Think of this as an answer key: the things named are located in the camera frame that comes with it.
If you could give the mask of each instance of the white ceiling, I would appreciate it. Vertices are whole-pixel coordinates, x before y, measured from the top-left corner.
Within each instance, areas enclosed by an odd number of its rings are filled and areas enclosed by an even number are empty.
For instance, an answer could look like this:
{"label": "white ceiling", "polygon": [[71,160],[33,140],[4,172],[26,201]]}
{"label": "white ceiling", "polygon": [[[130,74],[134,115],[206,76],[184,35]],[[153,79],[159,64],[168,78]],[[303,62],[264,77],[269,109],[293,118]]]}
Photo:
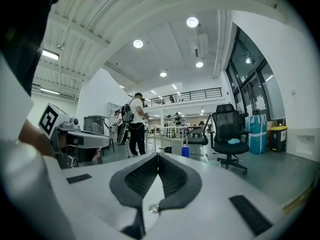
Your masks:
{"label": "white ceiling", "polygon": [[[84,77],[91,77],[101,67],[127,92],[215,76],[215,68],[221,70],[216,62],[220,64],[221,51],[227,46],[224,29],[230,21],[226,11],[217,9],[260,10],[280,17],[275,11],[277,0],[250,1],[59,0],[51,9],[43,46],[60,54],[60,59],[42,56],[34,83],[77,99]],[[188,28],[190,16],[197,17],[201,26]],[[199,45],[199,34],[208,36],[207,46]],[[138,38],[144,42],[141,49],[132,45]],[[199,70],[192,44],[204,57]],[[168,75],[160,78],[164,70]]]}

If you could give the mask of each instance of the black mesh chair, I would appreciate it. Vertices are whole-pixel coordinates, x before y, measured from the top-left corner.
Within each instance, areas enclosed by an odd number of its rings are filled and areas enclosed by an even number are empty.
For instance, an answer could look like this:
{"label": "black mesh chair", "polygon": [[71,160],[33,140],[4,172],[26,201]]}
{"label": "black mesh chair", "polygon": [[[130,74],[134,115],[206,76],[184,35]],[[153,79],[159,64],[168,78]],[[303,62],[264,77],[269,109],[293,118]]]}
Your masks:
{"label": "black mesh chair", "polygon": [[[236,156],[249,151],[247,145],[248,135],[247,131],[241,130],[241,119],[239,111],[234,109],[232,104],[218,105],[216,112],[212,114],[212,118],[215,124],[215,137],[214,145],[211,147],[214,151],[226,154],[226,159],[218,158],[217,160],[225,165],[228,169],[229,166],[234,166],[243,169],[243,174],[246,175],[248,168],[239,164],[239,158]],[[241,141],[241,136],[245,135],[245,142]],[[236,144],[229,144],[231,139],[239,139],[240,142]]]}

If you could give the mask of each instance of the black pants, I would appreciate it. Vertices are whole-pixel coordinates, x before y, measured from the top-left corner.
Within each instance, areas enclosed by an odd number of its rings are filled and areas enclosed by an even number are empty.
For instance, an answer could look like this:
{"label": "black pants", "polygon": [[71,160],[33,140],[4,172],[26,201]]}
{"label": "black pants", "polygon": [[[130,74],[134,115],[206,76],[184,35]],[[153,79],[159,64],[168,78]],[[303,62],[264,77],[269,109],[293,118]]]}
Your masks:
{"label": "black pants", "polygon": [[145,154],[146,153],[146,149],[145,149],[145,125],[142,122],[131,123],[129,131],[130,131],[129,147],[130,147],[131,153],[134,156],[138,155],[138,152],[136,151],[136,143],[137,143],[140,155]]}

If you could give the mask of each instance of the blue bottle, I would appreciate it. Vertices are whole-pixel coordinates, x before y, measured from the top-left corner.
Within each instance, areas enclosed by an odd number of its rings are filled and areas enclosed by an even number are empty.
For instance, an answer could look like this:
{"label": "blue bottle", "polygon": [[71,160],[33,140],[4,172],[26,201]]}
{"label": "blue bottle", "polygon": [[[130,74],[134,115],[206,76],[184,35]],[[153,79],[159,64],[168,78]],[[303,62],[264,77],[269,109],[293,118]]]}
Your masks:
{"label": "blue bottle", "polygon": [[182,147],[182,156],[189,158],[189,147],[187,145],[183,145]]}

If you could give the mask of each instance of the black railing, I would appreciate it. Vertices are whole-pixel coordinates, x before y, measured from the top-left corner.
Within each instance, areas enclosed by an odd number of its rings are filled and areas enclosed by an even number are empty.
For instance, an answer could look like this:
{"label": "black railing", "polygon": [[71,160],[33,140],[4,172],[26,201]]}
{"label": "black railing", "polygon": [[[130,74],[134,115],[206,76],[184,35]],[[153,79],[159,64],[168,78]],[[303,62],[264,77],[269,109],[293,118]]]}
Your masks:
{"label": "black railing", "polygon": [[195,101],[201,99],[210,99],[222,97],[221,87],[203,90],[194,90],[180,94],[172,94],[158,98],[152,98],[143,102],[143,107],[153,107],[169,103],[178,103],[186,101]]}

